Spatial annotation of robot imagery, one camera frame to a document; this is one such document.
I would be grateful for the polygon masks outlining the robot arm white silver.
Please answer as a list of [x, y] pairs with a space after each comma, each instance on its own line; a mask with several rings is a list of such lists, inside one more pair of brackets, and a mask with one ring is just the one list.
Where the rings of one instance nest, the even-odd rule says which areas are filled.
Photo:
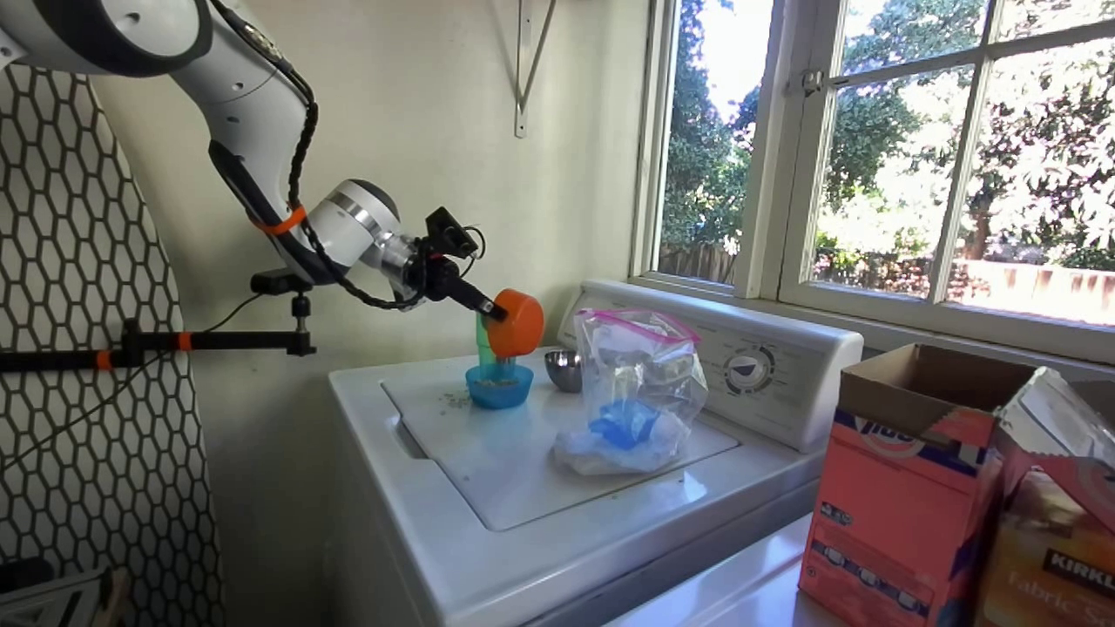
[[341, 182], [320, 206], [300, 201], [317, 130], [310, 85], [224, 0], [0, 0], [8, 67], [169, 75], [207, 126], [207, 160], [248, 220], [304, 287], [341, 287], [379, 311], [455, 301], [487, 319], [507, 311], [473, 289], [455, 259], [476, 244], [434, 208], [412, 238], [394, 198]]

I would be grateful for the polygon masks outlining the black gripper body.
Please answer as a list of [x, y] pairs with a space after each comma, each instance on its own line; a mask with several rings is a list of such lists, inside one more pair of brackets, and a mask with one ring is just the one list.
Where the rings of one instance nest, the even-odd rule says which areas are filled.
[[449, 208], [426, 215], [426, 233], [412, 244], [401, 271], [406, 296], [449, 301], [449, 287], [458, 282], [455, 259], [471, 259], [476, 241], [452, 220]]

